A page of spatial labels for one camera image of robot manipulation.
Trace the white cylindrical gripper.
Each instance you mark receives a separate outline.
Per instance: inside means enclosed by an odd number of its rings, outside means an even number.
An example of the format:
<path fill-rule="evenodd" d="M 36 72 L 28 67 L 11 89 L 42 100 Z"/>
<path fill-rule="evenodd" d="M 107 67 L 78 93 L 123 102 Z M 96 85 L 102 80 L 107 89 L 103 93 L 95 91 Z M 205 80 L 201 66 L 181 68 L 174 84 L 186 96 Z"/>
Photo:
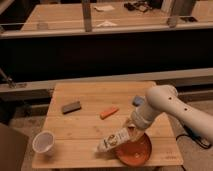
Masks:
<path fill-rule="evenodd" d="M 131 119 L 126 118 L 123 124 L 123 127 L 129 129 L 130 141 L 138 141 L 144 135 L 144 132 L 141 130 L 148 129 L 160 114 L 160 111 L 152 108 L 147 102 L 136 107 L 131 114 Z"/>

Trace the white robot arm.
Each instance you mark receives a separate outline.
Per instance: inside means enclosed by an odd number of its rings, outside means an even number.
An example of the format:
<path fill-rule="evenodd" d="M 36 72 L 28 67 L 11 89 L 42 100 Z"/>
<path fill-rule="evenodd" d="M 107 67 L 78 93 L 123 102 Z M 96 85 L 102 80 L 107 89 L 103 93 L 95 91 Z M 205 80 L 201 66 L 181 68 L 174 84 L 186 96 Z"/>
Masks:
<path fill-rule="evenodd" d="M 161 113 L 177 118 L 213 144 L 213 116 L 181 101 L 177 89 L 172 85 L 148 88 L 143 104 L 131 113 L 125 126 L 133 125 L 138 130 L 145 131 Z"/>

